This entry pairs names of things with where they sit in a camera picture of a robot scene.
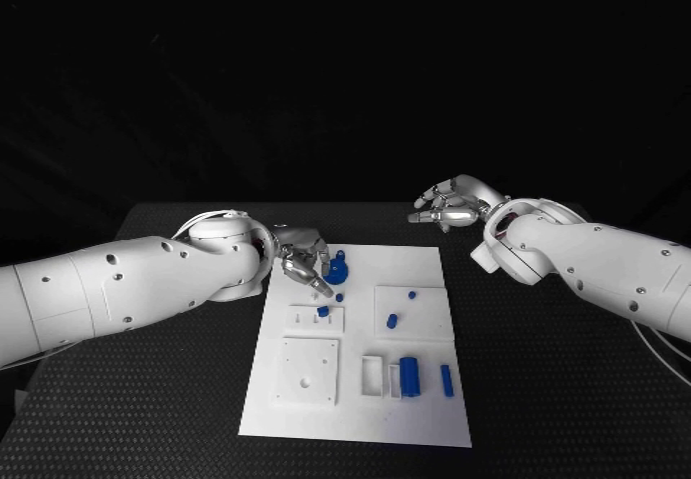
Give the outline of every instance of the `black table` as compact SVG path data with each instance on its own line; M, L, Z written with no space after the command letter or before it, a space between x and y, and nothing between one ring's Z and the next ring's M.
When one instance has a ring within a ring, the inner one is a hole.
M141 204L117 239L168 236L222 208L331 243L438 246L473 449L238 436L261 295L46 360L0 477L689 477L691 391L558 277L529 287L483 272L480 224L411 225L404 203Z

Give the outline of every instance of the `black background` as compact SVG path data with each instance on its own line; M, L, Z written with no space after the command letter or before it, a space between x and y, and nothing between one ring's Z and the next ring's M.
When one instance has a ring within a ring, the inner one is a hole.
M682 12L0 8L1 264L141 201L411 204L460 173L691 242Z

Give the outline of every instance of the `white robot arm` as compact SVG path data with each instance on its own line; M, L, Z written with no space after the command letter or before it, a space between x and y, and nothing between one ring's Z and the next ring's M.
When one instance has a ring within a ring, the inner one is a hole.
M186 240L176 240L187 229ZM1 267L0 366L142 327L207 300L259 294L274 257L285 275L330 297L313 272L317 255L329 264L314 229L275 235L243 212L225 210L190 219L171 239L128 239Z
M415 201L427 212L408 220L450 226L486 221L471 258L486 272L499 268L535 285L556 273L574 293L619 316L691 341L691 250L610 225L588 223L546 199L505 197L479 179L460 175Z

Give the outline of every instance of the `black textured mat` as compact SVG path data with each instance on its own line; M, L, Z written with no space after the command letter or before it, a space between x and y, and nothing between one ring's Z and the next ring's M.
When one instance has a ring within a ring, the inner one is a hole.
M691 391L558 277L529 287L483 272L480 224L411 225L404 203L145 204L118 240L168 236L220 208L331 243L438 246L473 449L238 436L261 295L47 359L1 478L691 477Z

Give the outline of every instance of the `small blue piece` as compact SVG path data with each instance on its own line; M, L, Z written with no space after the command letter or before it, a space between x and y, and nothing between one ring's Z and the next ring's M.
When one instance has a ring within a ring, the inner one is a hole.
M399 392L402 397L419 395L419 371L414 357L404 357L399 360Z
M385 322L385 325L388 329L395 329L395 326L398 325L398 316L395 314L392 314L388 317L388 321Z
M441 381L443 381L443 394L445 397L453 397L453 382L450 381L450 367L441 365Z
M346 254L339 250L336 257L329 261L329 273L321 276L324 283L336 286L343 284L347 279Z

